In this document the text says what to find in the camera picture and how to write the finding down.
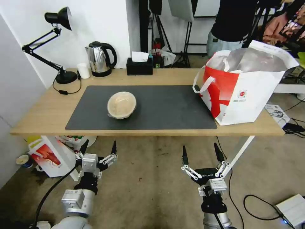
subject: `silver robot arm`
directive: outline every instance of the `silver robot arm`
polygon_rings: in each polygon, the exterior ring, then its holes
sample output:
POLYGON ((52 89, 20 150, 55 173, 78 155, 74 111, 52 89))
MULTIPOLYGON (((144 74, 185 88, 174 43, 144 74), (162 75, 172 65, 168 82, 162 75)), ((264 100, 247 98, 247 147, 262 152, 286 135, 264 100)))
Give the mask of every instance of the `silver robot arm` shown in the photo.
POLYGON ((117 159, 116 141, 111 154, 98 157, 96 154, 85 154, 88 141, 81 147, 79 159, 76 163, 82 166, 79 174, 80 182, 74 189, 67 189, 61 199, 68 217, 61 220, 52 229, 92 229, 87 218, 92 214, 94 196, 98 192, 98 179, 102 178, 102 171, 106 170, 117 159))

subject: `white cup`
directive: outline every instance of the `white cup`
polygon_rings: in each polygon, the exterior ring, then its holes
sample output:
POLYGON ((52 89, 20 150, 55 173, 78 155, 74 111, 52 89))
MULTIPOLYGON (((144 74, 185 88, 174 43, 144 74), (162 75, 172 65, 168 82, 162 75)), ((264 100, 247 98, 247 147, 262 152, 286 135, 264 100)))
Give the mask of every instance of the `white cup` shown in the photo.
POLYGON ((86 63, 79 63, 77 69, 82 79, 87 79, 90 77, 89 69, 86 63))

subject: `floor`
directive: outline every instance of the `floor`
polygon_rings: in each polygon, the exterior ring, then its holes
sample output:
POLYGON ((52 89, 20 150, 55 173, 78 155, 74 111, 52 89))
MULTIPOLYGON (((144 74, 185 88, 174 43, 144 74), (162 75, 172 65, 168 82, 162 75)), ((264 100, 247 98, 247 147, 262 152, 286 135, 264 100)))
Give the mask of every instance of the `floor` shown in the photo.
MULTIPOLYGON (((298 102, 289 94, 274 94, 271 102, 287 109, 298 102)), ((290 117, 304 120, 305 103, 289 110, 290 117)), ((238 137, 219 137, 225 154, 232 158, 238 137)), ((192 168, 217 165, 215 137, 98 137, 88 153, 108 155, 117 141, 118 161, 103 173, 98 183, 93 215, 94 229, 203 228, 203 213, 197 185, 181 171, 182 146, 186 145, 192 168)), ((231 194, 245 221, 246 229, 288 228, 280 220, 260 221, 243 208, 247 194, 273 204, 300 193, 305 195, 305 140, 294 135, 256 137, 234 166, 231 194)), ((58 178, 38 177, 31 169, 19 169, 0 190, 0 216, 31 223, 45 192, 58 178)), ((76 183, 66 178, 48 197, 41 220, 58 223, 64 217, 60 202, 65 189, 76 183)), ((233 225, 241 220, 225 193, 224 203, 233 225)), ((248 208, 269 217, 272 209, 255 199, 248 208)))

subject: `lamp shade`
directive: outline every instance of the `lamp shade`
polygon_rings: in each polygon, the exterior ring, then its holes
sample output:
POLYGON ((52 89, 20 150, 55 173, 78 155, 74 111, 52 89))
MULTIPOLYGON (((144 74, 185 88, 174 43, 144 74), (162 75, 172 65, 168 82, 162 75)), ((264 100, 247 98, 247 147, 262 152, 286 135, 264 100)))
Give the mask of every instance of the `lamp shade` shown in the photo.
POLYGON ((44 18, 51 24, 61 24, 66 29, 72 30, 69 23, 71 18, 69 7, 62 8, 58 13, 45 13, 44 18))

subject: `lamp base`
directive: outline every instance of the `lamp base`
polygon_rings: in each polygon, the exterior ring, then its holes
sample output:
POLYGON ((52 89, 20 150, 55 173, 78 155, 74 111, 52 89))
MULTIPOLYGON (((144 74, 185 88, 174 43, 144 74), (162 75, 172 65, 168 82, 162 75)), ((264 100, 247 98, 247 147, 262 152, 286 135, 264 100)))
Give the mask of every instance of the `lamp base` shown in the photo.
POLYGON ((56 82, 59 84, 72 83, 77 80, 77 74, 75 72, 60 71, 56 76, 56 82))

